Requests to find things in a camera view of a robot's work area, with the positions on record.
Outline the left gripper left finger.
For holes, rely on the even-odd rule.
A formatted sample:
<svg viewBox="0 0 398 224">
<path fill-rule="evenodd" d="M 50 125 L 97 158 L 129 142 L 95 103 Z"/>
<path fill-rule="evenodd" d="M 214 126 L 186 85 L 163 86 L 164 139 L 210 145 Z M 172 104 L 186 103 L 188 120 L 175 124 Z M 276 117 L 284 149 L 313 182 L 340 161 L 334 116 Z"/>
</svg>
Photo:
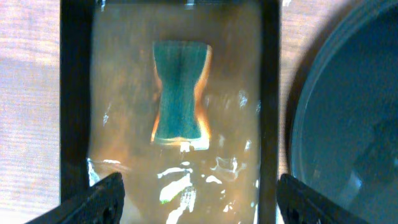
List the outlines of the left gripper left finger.
<svg viewBox="0 0 398 224">
<path fill-rule="evenodd" d="M 27 224 L 119 224 L 124 197 L 122 174 L 115 172 Z"/>
</svg>

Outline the round black tray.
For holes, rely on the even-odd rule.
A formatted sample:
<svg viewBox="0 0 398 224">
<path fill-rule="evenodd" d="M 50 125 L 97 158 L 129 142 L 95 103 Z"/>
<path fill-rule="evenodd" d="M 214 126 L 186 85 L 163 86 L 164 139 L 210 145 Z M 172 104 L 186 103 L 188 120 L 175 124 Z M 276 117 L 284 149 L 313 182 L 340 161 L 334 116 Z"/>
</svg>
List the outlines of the round black tray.
<svg viewBox="0 0 398 224">
<path fill-rule="evenodd" d="M 397 2 L 360 2 L 304 74 L 292 175 L 369 223 L 396 223 Z"/>
</svg>

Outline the orange green sponge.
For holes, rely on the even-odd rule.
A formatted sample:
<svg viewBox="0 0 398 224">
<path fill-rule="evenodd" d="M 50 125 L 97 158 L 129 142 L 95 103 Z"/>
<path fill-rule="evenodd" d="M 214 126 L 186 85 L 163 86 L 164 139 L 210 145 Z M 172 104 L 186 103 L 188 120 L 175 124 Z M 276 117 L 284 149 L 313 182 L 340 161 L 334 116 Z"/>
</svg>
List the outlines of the orange green sponge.
<svg viewBox="0 0 398 224">
<path fill-rule="evenodd" d="M 160 99 L 151 142 L 177 146 L 182 152 L 191 147 L 209 149 L 211 133 L 201 100 L 211 67 L 211 46 L 164 40 L 154 42 L 152 49 Z"/>
</svg>

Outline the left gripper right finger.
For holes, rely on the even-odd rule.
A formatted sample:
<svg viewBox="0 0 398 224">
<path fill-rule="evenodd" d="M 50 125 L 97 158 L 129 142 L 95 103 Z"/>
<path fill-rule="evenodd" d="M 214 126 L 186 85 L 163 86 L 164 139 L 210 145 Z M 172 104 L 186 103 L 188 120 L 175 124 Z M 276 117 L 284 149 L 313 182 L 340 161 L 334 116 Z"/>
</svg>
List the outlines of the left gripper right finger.
<svg viewBox="0 0 398 224">
<path fill-rule="evenodd" d="M 368 224 L 289 174 L 278 180 L 276 197 L 286 224 Z"/>
</svg>

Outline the rectangular black water tray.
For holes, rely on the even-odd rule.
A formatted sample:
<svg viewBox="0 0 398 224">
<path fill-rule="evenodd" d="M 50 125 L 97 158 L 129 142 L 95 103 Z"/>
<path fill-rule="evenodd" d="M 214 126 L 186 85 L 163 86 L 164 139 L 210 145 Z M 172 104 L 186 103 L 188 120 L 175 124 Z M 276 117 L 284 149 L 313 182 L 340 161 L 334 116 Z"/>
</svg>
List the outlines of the rectangular black water tray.
<svg viewBox="0 0 398 224">
<path fill-rule="evenodd" d="M 62 198 L 121 223 L 274 223 L 278 1 L 62 1 Z"/>
</svg>

